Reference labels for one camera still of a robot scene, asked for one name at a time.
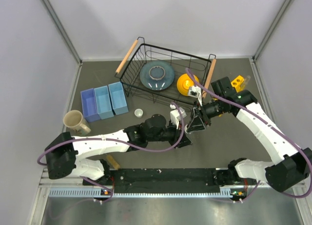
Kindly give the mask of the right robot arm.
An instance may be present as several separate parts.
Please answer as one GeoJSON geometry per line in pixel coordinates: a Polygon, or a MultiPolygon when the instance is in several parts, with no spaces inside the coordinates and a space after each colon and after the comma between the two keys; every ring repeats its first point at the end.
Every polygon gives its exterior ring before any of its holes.
{"type": "Polygon", "coordinates": [[[202,102],[206,90],[196,78],[188,79],[183,87],[188,89],[188,96],[197,98],[186,132],[205,130],[211,125],[212,118],[231,113],[254,134],[269,154],[269,162],[245,158],[232,161],[227,172],[231,183],[238,184],[245,178],[251,178],[284,192],[310,176],[312,151],[301,149],[287,138],[265,114],[254,95],[241,89],[238,82],[230,82],[227,77],[213,82],[213,99],[206,104],[202,102]]]}

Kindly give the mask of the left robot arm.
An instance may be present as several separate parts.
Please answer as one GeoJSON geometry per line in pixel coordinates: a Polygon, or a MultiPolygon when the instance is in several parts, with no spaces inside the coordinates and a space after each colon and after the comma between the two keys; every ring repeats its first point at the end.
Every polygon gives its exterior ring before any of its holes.
{"type": "Polygon", "coordinates": [[[168,122],[160,114],[106,135],[83,138],[63,132],[45,149],[48,177],[51,180],[67,176],[86,177],[106,184],[111,177],[108,164],[90,157],[146,149],[150,142],[168,142],[170,148],[181,148],[192,143],[184,132],[180,118],[168,122]]]}

